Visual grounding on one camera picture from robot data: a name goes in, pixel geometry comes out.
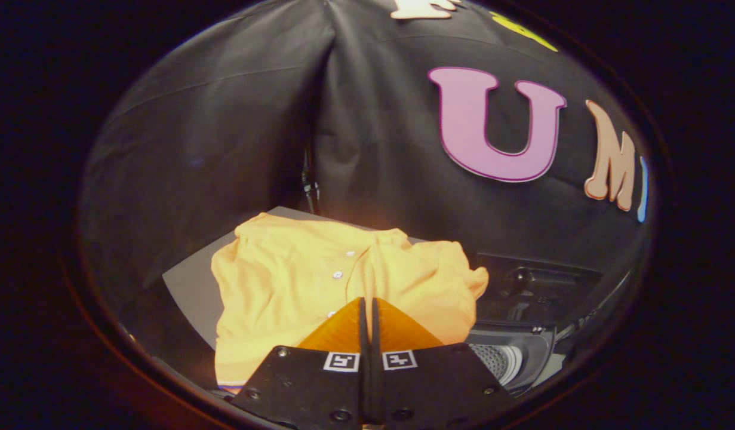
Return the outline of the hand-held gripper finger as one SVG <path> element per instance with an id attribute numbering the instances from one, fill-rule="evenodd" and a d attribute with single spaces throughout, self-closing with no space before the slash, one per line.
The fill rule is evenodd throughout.
<path id="1" fill-rule="evenodd" d="M 327 320 L 352 347 L 319 349 L 275 346 L 231 405 L 267 428 L 359 428 L 368 367 L 365 299 Z"/>
<path id="2" fill-rule="evenodd" d="M 370 418 L 385 428 L 474 428 L 514 402 L 473 349 L 440 345 L 386 300 L 374 299 Z"/>

